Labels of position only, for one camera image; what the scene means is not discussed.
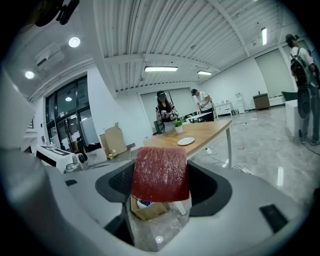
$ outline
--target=woman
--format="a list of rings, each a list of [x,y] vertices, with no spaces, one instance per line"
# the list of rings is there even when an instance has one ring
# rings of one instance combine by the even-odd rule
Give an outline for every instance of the woman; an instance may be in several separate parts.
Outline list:
[[[175,106],[167,100],[166,93],[160,90],[156,93],[158,106],[155,107],[156,120],[164,124],[164,132],[167,133],[175,128],[174,123],[179,113]]]

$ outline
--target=cardboard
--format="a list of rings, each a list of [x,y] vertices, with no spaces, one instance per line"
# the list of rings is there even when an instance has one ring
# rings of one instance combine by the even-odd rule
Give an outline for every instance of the cardboard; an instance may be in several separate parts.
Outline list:
[[[100,140],[101,140],[101,144],[102,144],[102,148],[104,150],[104,153],[105,153],[106,157],[108,157],[110,154],[110,149],[108,147],[105,134],[100,135]]]
[[[109,154],[112,154],[113,157],[127,151],[124,136],[118,124],[119,123],[116,122],[113,127],[104,131],[106,145],[110,152]]]
[[[140,209],[137,205],[137,199],[132,196],[131,211],[143,221],[155,219],[168,212],[167,208],[161,202],[154,202],[146,208]]]

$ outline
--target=black cap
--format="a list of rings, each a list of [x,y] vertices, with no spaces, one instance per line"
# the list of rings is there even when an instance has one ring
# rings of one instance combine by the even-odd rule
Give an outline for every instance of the black cap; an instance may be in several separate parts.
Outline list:
[[[196,92],[197,92],[197,89],[192,89],[192,90],[191,90],[192,96],[196,95]]]
[[[159,98],[159,97],[165,97],[166,96],[166,94],[165,94],[165,92],[163,91],[163,90],[160,90],[160,91],[158,91],[157,93],[156,93],[156,95],[157,95],[157,97]]]
[[[285,36],[285,41],[286,41],[286,43],[290,46],[290,47],[292,47],[292,41],[293,40],[297,40],[299,37],[297,36],[297,35],[293,35],[293,34],[287,34],[286,36]]]

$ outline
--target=air conditioner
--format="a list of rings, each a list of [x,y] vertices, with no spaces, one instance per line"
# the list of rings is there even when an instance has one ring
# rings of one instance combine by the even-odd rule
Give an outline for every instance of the air conditioner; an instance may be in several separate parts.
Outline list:
[[[65,55],[61,51],[59,45],[54,42],[39,52],[34,60],[39,70],[48,71],[58,62],[64,59]]]

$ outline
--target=person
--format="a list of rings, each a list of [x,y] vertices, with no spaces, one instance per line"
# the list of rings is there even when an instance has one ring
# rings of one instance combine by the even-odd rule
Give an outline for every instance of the person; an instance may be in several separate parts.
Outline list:
[[[78,146],[78,153],[82,153],[84,160],[88,160],[88,157],[85,153],[85,144],[84,141],[82,140],[81,136],[76,138],[77,146]]]
[[[290,61],[295,57],[299,56],[303,60],[304,64],[307,66],[308,76],[311,78],[316,78],[317,68],[314,64],[313,58],[309,55],[308,51],[304,48],[299,48],[298,37],[292,34],[287,34],[285,36],[285,41],[288,46],[291,48]],[[320,112],[320,97],[319,97],[319,86],[316,82],[316,79],[311,79],[311,82],[307,85],[311,95],[311,111],[313,114],[313,135],[310,145],[316,146],[320,144],[319,141],[319,112]],[[301,143],[305,144],[307,135],[308,135],[308,126],[309,126],[309,117],[310,115],[303,119],[302,129],[301,129]]]
[[[312,58],[312,56],[311,56],[311,51],[310,50],[308,50],[308,54],[311,57],[312,61],[314,61],[314,58]],[[317,67],[317,65],[315,63],[313,63],[313,65],[314,65],[314,68],[315,68],[315,75],[316,75],[315,76],[315,81],[316,81],[316,83],[317,83],[317,85],[319,87],[319,85],[320,85],[320,71],[319,71],[319,68]]]
[[[167,133],[175,128],[174,123],[179,113],[175,106],[168,101],[166,93],[160,90],[156,93],[158,106],[155,107],[156,120],[164,125],[164,132]]]
[[[203,116],[205,121],[213,122],[215,119],[214,117],[214,109],[211,102],[211,98],[208,93],[205,91],[198,91],[197,89],[192,89],[191,94],[196,102],[197,113],[204,114],[210,113]]]

